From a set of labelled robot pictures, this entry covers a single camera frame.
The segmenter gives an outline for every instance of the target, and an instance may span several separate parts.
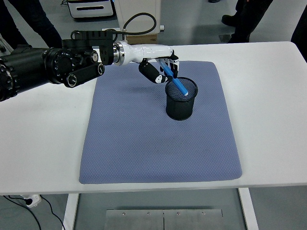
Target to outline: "tabletop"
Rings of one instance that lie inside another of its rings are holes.
[[[81,184],[92,80],[74,89],[46,84],[0,103],[0,195],[306,185],[307,64],[296,46],[269,42],[173,49],[182,61],[216,65],[242,166],[240,178]]]

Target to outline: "table leg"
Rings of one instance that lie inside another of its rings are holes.
[[[77,212],[79,193],[68,194],[63,224],[66,230],[73,230]]]
[[[259,230],[249,189],[239,188],[238,191],[247,230]]]

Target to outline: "blue pen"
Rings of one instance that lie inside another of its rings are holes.
[[[165,71],[165,73],[168,76],[172,76],[173,78],[173,83],[177,86],[177,88],[181,91],[181,93],[185,96],[187,96],[189,94],[189,92],[187,91],[187,89],[183,86],[183,84],[179,81],[179,79],[174,78],[174,74],[171,71],[171,69],[166,65],[166,63],[164,63],[161,59],[157,59],[157,61],[159,62],[160,66],[163,68],[163,70]]]

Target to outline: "mesh cup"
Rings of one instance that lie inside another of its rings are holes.
[[[184,96],[177,86],[169,81],[165,86],[166,92],[166,113],[177,121],[188,119],[193,112],[194,99],[198,88],[194,81],[189,78],[178,78],[189,94]]]

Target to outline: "blue mat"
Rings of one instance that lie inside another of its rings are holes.
[[[178,76],[199,89],[193,114],[184,121],[167,116],[165,84],[151,83],[138,64],[106,66],[94,92],[80,183],[200,182],[242,175],[215,65],[182,61]]]

